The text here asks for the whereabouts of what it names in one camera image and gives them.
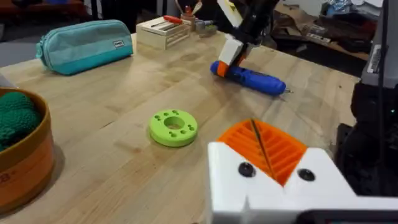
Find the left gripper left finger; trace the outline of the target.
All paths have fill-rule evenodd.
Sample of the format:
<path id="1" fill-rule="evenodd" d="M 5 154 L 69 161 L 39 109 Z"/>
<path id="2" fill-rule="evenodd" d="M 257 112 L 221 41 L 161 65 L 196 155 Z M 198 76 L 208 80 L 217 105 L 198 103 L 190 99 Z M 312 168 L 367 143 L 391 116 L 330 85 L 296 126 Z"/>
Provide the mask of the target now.
<path id="1" fill-rule="evenodd" d="M 253 120 L 235 124 L 208 144 L 208 223 L 283 223 L 283 189 L 270 176 Z"/>

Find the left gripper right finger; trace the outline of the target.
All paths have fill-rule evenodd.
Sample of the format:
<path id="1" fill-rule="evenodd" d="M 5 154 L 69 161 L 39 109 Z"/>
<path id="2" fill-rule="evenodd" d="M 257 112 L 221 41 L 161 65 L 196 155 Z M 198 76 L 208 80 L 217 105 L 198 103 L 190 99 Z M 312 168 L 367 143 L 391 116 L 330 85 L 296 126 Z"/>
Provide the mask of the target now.
<path id="1" fill-rule="evenodd" d="M 252 158 L 257 169 L 256 182 L 263 184 L 269 195 L 318 200 L 355 198 L 356 194 L 323 149 L 307 147 L 258 120 L 252 121 L 252 130 L 259 145 L 259 155 Z"/>

